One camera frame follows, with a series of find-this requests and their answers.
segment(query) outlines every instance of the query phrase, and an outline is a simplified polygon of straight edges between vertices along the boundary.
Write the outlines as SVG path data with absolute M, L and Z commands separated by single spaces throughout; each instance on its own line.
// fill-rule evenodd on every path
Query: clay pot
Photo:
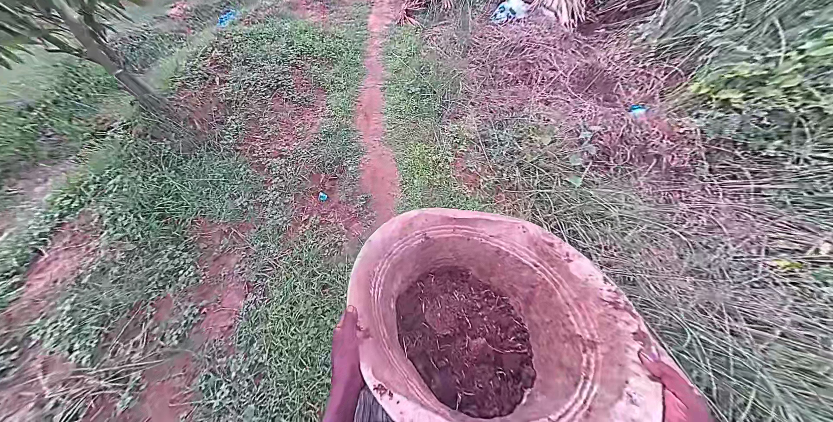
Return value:
M 397 422 L 474 421 L 432 394 L 398 341 L 396 300 L 420 275 L 469 268 L 505 294 L 529 328 L 536 380 L 513 422 L 660 422 L 662 385 L 637 352 L 654 342 L 628 299 L 573 247 L 529 222 L 482 212 L 421 209 L 389 220 L 361 248 L 348 304 L 369 334 L 361 373 Z

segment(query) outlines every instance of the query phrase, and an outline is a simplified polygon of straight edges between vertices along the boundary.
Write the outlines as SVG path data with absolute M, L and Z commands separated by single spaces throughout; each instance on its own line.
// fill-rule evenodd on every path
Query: dirt path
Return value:
M 376 224 L 383 224 L 396 213 L 399 197 L 399 173 L 393 153 L 384 142 L 385 96 L 384 68 L 381 63 L 382 45 L 388 26 L 393 22 L 396 0 L 372 0 L 367 30 L 370 36 L 365 52 L 367 76 L 361 85 L 356 108 L 356 127 L 361 133 L 365 156 L 361 162 L 361 188 L 372 196 Z

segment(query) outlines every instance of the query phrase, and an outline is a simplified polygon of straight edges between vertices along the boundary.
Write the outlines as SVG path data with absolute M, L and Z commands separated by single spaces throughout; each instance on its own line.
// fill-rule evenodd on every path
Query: compost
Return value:
M 444 405 L 510 414 L 535 382 L 529 331 L 504 295 L 463 268 L 420 276 L 397 298 L 402 349 Z

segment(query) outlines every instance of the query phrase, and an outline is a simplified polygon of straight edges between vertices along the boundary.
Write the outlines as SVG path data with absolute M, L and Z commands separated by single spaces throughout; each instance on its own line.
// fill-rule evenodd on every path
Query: tree trunk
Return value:
M 139 104 L 147 109 L 154 110 L 161 105 L 161 98 L 153 91 L 139 76 L 130 73 L 125 69 L 121 69 L 116 63 L 109 58 L 107 53 L 102 50 L 102 46 L 92 37 L 87 25 L 78 19 L 78 15 L 71 10 L 67 5 L 61 10 L 61 17 L 69 27 L 69 31 L 75 36 L 75 39 L 84 47 L 87 52 L 87 59 L 104 67 L 113 77 L 124 85 L 125 89 L 136 99 Z

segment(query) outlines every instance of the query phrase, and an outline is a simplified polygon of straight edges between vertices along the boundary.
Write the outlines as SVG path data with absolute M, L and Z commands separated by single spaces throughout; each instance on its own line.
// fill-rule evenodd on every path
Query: hand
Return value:
M 324 422 L 351 422 L 364 385 L 359 366 L 359 313 L 352 306 L 332 333 L 332 380 Z
M 671 365 L 643 352 L 639 353 L 639 360 L 662 383 L 664 422 L 712 422 L 703 397 Z

